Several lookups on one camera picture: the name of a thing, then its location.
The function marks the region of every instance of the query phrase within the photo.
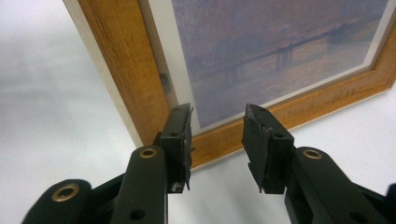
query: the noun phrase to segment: metal screw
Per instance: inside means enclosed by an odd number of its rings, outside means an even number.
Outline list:
[[[304,155],[307,158],[314,159],[314,160],[320,160],[322,158],[321,153],[318,151],[312,150],[312,149],[306,149],[303,151]]]
[[[51,199],[56,203],[62,203],[76,196],[78,192],[79,185],[75,183],[67,184],[55,190],[55,192],[53,192],[52,194]]]
[[[152,148],[147,148],[147,149],[140,151],[139,155],[141,158],[148,159],[148,158],[151,158],[151,157],[154,157],[155,155],[157,155],[157,150],[152,149]]]

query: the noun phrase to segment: black plastic part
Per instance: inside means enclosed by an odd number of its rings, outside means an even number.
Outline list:
[[[67,186],[77,186],[74,189],[65,188]],[[53,195],[57,195],[58,199],[76,194],[70,199],[55,202]],[[91,185],[84,180],[68,179],[53,185],[41,195],[35,205],[26,215],[23,224],[39,224],[39,223],[59,223],[59,224],[75,224],[86,223],[87,202],[91,194]]]
[[[167,223],[166,158],[160,147],[132,153],[110,223]]]
[[[89,203],[91,217],[89,223],[105,224],[110,222],[123,178],[124,174],[119,175],[92,190]]]
[[[285,205],[291,223],[312,223],[312,210],[304,197],[293,196],[287,191],[285,195]]]
[[[384,215],[392,223],[396,223],[396,183],[389,186],[382,209]]]
[[[283,194],[282,169],[293,151],[293,136],[265,108],[247,105],[242,144],[260,192]]]
[[[388,223],[323,151],[297,148],[291,167],[314,214],[312,223]]]
[[[191,110],[190,104],[174,107],[160,137],[168,165],[168,193],[190,189],[191,176]]]

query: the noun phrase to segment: picture frame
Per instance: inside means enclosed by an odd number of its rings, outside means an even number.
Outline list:
[[[156,28],[149,36],[160,38],[162,73],[178,103],[195,108],[194,135],[241,118],[246,102],[268,107],[371,66],[396,7],[395,0],[148,2],[145,21],[151,14]]]
[[[169,100],[160,70],[166,69],[144,1],[64,0],[136,146],[151,145],[166,122]],[[396,79],[395,15],[371,69],[359,71],[269,106],[288,129],[386,91]],[[243,121],[237,119],[192,139],[193,167],[242,148]]]

